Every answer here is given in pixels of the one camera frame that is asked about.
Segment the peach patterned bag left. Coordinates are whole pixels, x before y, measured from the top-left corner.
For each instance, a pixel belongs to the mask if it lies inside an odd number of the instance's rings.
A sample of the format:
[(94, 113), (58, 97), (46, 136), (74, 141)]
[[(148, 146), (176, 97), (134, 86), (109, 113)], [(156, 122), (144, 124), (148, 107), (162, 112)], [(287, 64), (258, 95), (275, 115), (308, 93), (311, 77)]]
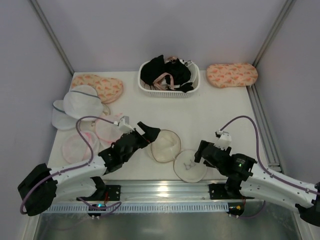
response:
[(124, 91), (124, 84), (120, 79), (89, 73), (80, 74), (72, 79), (72, 89), (80, 85), (93, 87), (103, 104), (110, 104), (116, 101)]

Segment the white mesh bag blue trim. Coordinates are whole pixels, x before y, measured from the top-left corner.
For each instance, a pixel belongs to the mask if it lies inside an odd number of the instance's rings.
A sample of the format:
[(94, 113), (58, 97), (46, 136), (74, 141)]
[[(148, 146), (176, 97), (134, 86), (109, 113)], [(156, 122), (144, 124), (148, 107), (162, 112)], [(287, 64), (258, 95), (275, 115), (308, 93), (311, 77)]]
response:
[(104, 107), (97, 91), (89, 85), (78, 85), (72, 88), (63, 98), (64, 112), (74, 118), (100, 117)]

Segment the aluminium mounting rail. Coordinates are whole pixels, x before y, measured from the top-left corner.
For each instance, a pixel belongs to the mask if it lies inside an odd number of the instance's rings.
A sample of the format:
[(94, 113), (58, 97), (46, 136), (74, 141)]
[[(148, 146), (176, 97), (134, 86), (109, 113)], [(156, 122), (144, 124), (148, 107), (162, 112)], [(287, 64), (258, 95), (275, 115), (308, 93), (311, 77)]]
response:
[(224, 184), (225, 179), (201, 180), (105, 180), (106, 185), (119, 185), (122, 202), (205, 202), (210, 201), (210, 184)]

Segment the black bra in basket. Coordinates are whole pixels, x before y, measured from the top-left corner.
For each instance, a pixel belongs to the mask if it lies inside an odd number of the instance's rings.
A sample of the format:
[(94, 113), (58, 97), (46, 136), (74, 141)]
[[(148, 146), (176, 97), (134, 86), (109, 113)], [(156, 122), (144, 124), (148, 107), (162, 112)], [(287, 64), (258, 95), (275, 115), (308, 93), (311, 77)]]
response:
[(194, 89), (190, 82), (192, 73), (189, 68), (179, 58), (171, 58), (164, 64), (164, 70), (168, 90), (181, 91), (187, 93)]

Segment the black bra removed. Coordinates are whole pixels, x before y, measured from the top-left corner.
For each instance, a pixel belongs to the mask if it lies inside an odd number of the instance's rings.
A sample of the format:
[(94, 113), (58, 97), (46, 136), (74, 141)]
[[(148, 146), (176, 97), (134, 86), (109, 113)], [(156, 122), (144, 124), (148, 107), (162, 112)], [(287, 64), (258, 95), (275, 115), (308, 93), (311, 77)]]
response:
[(148, 85), (153, 85), (156, 79), (165, 73), (164, 55), (159, 55), (146, 63), (140, 71), (140, 79)]

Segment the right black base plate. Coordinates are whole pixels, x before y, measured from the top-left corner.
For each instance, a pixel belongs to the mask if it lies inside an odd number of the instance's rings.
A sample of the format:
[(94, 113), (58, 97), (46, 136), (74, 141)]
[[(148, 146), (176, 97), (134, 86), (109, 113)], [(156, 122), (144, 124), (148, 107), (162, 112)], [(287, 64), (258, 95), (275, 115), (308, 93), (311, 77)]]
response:
[(254, 197), (240, 193), (240, 186), (231, 186), (226, 183), (211, 183), (208, 185), (211, 200), (252, 200)]

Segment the pink trimmed mesh bag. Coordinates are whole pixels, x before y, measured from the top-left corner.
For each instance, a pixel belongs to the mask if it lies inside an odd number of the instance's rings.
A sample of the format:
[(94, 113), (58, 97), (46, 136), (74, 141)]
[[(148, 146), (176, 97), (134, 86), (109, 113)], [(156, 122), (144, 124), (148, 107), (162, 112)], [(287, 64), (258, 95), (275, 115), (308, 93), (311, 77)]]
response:
[(95, 134), (104, 148), (109, 148), (123, 134), (117, 125), (98, 119), (95, 122)]

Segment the white plastic basket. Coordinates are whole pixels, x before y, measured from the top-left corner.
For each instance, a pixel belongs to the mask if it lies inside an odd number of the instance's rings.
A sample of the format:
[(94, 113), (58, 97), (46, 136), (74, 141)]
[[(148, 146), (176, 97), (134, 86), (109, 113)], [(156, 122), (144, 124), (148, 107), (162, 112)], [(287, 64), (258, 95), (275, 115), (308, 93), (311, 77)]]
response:
[(201, 84), (201, 74), (199, 67), (192, 62), (188, 69), (191, 72), (191, 81), (193, 89), (188, 92), (178, 91), (178, 90), (154, 90), (154, 89), (147, 89), (147, 85), (141, 80), (141, 70), (149, 61), (144, 62), (138, 70), (137, 75), (137, 83), (140, 90), (149, 97), (156, 97), (156, 98), (189, 98), (194, 95), (198, 89), (200, 88)]

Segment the peach patterned bag right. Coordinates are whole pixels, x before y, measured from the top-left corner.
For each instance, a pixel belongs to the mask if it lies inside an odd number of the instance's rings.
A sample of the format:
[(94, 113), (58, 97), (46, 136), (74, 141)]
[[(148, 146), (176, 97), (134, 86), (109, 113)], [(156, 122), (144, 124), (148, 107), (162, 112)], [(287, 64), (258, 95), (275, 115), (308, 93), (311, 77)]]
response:
[(206, 69), (207, 81), (216, 88), (248, 87), (258, 79), (258, 72), (249, 63), (216, 63)]

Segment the beige bag under pile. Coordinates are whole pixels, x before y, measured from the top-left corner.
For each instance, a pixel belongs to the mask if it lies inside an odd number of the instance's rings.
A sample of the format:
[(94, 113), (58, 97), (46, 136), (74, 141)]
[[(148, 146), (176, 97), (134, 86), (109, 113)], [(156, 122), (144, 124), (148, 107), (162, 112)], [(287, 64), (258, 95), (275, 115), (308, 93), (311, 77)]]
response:
[[(102, 106), (103, 106), (103, 111), (102, 111), (101, 115), (99, 116), (100, 118), (106, 117), (111, 114), (111, 110), (106, 104), (103, 104)], [(81, 131), (95, 132), (97, 120), (98, 119), (94, 119), (93, 121), (82, 120), (79, 124), (79, 129)]]

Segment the beige round laundry bag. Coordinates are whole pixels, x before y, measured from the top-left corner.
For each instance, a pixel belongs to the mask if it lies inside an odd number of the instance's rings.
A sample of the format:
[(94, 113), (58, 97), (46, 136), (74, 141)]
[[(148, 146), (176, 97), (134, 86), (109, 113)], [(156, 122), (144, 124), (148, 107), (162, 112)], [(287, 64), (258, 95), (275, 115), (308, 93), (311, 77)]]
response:
[(173, 171), (187, 183), (197, 183), (207, 174), (204, 162), (195, 162), (195, 151), (183, 150), (181, 138), (172, 130), (160, 130), (156, 140), (147, 147), (147, 154), (159, 164), (173, 164)]

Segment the pink satin bra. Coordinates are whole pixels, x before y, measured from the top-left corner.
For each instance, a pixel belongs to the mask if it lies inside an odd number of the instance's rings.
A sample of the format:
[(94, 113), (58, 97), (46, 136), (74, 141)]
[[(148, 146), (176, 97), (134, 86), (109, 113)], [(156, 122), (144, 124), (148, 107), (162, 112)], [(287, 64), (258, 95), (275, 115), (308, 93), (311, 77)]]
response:
[[(164, 63), (166, 63), (171, 58), (176, 59), (178, 57), (176, 57), (176, 56), (171, 56), (171, 57), (168, 57), (168, 58), (164, 57)], [(166, 90), (166, 89), (168, 89), (168, 85), (167, 85), (166, 79), (165, 79), (166, 75), (168, 75), (168, 74), (164, 72), (158, 79), (156, 79), (154, 81), (152, 86), (154, 86), (157, 90)]]

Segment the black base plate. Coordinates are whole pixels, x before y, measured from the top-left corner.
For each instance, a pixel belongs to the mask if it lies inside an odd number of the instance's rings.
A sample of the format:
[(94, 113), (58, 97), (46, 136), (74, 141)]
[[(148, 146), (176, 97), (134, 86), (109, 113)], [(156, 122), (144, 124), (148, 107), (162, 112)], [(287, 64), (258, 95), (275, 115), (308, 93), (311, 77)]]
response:
[(119, 201), (121, 196), (120, 185), (105, 185), (97, 189), (92, 195), (88, 197), (81, 197), (85, 201)]
[(240, 193), (240, 186), (231, 186), (226, 183), (211, 183), (208, 185), (211, 200), (252, 200), (254, 197)]

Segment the white mesh bag lower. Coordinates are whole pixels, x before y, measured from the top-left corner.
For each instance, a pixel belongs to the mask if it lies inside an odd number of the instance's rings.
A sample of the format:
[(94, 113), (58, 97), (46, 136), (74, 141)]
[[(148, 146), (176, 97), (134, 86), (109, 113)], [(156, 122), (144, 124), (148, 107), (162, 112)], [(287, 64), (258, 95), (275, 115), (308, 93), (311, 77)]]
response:
[(51, 124), (60, 131), (67, 131), (76, 127), (77, 120), (66, 114), (63, 100), (55, 100), (52, 104)]

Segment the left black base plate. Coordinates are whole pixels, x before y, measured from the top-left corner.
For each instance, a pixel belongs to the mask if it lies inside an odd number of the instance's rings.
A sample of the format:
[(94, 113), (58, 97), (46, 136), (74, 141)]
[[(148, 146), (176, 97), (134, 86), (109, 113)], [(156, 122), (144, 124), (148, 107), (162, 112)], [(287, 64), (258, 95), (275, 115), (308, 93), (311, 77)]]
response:
[(92, 195), (88, 197), (81, 197), (85, 201), (119, 201), (121, 196), (120, 185), (105, 185), (97, 189)]

